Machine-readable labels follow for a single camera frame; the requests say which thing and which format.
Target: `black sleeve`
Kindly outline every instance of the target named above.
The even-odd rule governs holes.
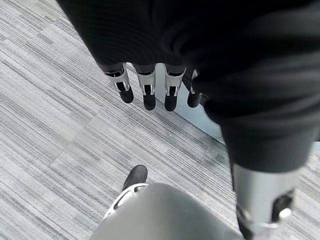
[[[304,165],[320,130],[319,1],[179,3],[155,0],[151,22],[165,51],[199,69],[193,88],[209,96],[230,160],[263,172]]]

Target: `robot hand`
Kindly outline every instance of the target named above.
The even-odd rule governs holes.
[[[129,104],[134,99],[130,81],[125,63],[113,65],[99,65],[103,72],[109,76],[114,83],[115,88],[119,91],[122,100]],[[144,107],[147,110],[153,110],[156,107],[156,74],[155,64],[138,65],[133,64],[138,76],[139,85],[143,94]],[[165,101],[164,107],[167,111],[175,110],[177,106],[177,97],[179,89],[186,72],[184,66],[173,66],[165,64]],[[196,70],[193,71],[192,79],[198,76]],[[192,87],[189,92],[187,104],[191,108],[195,108],[201,101],[202,93],[195,92]]]

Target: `black fabric cover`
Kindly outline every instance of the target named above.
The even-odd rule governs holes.
[[[193,88],[232,162],[267,172],[306,162],[320,128],[319,1],[58,2],[100,66],[200,70]]]

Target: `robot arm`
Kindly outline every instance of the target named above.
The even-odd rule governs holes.
[[[180,6],[172,4],[156,1],[154,13],[174,15]],[[204,108],[221,126],[243,236],[270,239],[291,215],[319,135],[320,4],[197,1],[183,9],[194,18],[154,14],[154,26],[167,51],[199,70],[192,87],[209,96]]]

